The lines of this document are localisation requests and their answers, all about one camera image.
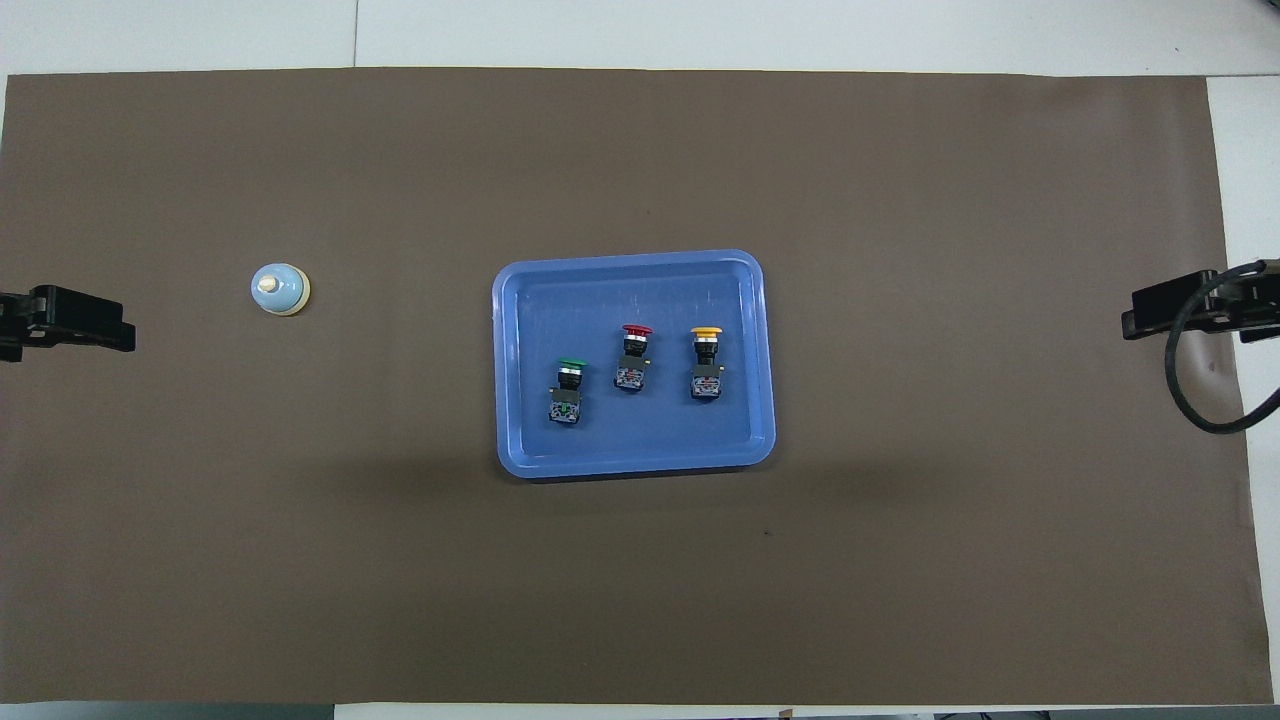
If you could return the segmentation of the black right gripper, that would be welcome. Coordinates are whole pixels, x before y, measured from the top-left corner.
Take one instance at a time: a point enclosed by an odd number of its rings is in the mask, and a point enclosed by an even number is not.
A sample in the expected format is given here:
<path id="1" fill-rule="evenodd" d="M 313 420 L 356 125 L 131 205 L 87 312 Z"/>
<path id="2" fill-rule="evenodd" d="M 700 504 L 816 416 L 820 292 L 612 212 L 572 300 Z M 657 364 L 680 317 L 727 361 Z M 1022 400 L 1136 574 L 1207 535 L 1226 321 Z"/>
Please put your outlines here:
<path id="1" fill-rule="evenodd" d="M 1123 338 L 1142 340 L 1188 329 L 1235 333 L 1248 345 L 1279 337 L 1279 261 L 1256 260 L 1210 273 L 1178 310 L 1178 283 L 1157 283 L 1130 293 L 1121 314 Z"/>

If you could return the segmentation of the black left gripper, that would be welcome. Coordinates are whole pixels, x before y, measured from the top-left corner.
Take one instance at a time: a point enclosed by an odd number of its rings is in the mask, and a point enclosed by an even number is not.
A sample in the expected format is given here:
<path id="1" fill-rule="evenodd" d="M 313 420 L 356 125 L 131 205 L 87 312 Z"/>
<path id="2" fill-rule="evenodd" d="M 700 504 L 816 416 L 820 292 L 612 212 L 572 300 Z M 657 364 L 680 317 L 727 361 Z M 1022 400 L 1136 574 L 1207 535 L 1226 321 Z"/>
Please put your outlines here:
<path id="1" fill-rule="evenodd" d="M 136 351 L 136 327 L 124 322 L 124 307 L 116 301 L 84 295 L 84 325 L 102 325 L 82 332 L 82 343 L 118 352 Z M 70 337 L 70 331 L 55 323 L 52 287 L 40 284 L 19 292 L 1 292 L 1 360 L 19 363 L 24 348 L 47 348 Z"/>

